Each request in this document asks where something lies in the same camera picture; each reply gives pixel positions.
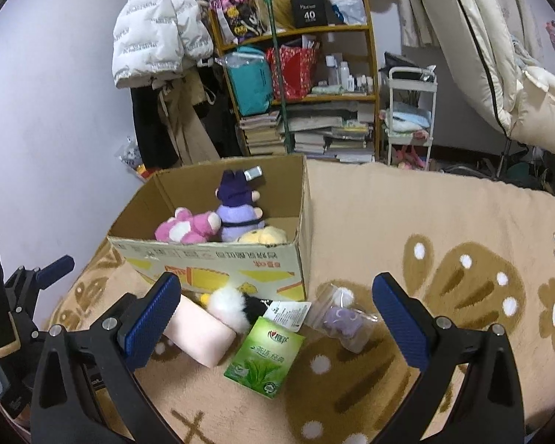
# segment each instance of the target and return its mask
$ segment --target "white rolling cart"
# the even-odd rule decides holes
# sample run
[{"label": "white rolling cart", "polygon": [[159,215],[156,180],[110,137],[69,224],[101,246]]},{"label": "white rolling cart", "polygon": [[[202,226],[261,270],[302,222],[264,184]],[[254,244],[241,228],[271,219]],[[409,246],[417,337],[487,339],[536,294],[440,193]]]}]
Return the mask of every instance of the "white rolling cart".
[{"label": "white rolling cart", "polygon": [[[433,77],[434,81],[422,81],[422,80],[406,80],[401,78],[395,78],[396,73],[418,73],[420,76]],[[425,169],[428,169],[430,165],[430,152],[431,146],[434,142],[434,120],[435,120],[435,97],[438,91],[438,80],[435,73],[427,68],[415,68],[415,67],[393,67],[390,69],[388,74],[388,87],[389,87],[389,101],[390,101],[390,111],[387,112],[387,122],[384,125],[385,134],[388,140],[388,158],[387,165],[391,165],[392,161],[392,146],[393,145],[414,145],[419,147],[427,147],[427,157],[425,158]],[[433,93],[432,104],[431,104],[431,119],[430,127],[428,129],[429,137],[425,140],[419,140],[413,138],[412,135],[398,134],[392,131],[392,108],[393,108],[393,93],[394,90],[408,90],[408,91],[420,91]]]}]

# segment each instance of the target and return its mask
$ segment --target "pink plush toy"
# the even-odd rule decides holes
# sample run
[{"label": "pink plush toy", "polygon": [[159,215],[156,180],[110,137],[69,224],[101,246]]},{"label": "pink plush toy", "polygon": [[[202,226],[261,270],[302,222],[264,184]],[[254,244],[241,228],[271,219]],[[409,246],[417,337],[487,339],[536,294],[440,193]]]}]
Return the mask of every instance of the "pink plush toy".
[{"label": "pink plush toy", "polygon": [[158,226],[154,237],[161,242],[203,244],[218,232],[221,224],[216,212],[193,215],[186,208],[179,207],[174,217]]}]

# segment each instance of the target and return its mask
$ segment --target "green tissue packet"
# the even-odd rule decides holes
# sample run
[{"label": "green tissue packet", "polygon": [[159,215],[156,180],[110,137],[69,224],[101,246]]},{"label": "green tissue packet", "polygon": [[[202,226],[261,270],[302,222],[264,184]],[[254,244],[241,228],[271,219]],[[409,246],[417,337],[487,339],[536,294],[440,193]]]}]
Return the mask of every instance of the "green tissue packet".
[{"label": "green tissue packet", "polygon": [[224,375],[273,399],[303,342],[304,337],[260,317]]}]

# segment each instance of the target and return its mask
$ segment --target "black box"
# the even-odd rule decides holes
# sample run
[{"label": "black box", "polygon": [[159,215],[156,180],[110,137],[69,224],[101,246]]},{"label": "black box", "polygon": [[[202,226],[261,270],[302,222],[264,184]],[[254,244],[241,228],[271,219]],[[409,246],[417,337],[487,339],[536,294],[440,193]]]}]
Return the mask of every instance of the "black box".
[{"label": "black box", "polygon": [[326,26],[325,0],[290,0],[296,28]]}]

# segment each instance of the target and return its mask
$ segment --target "teal bag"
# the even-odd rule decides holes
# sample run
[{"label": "teal bag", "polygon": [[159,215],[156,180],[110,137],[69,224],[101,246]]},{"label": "teal bag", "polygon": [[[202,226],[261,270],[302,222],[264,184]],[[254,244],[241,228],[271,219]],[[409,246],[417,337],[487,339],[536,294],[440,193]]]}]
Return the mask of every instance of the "teal bag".
[{"label": "teal bag", "polygon": [[238,47],[225,59],[240,114],[246,117],[267,112],[273,100],[273,87],[265,53],[252,47]]}]

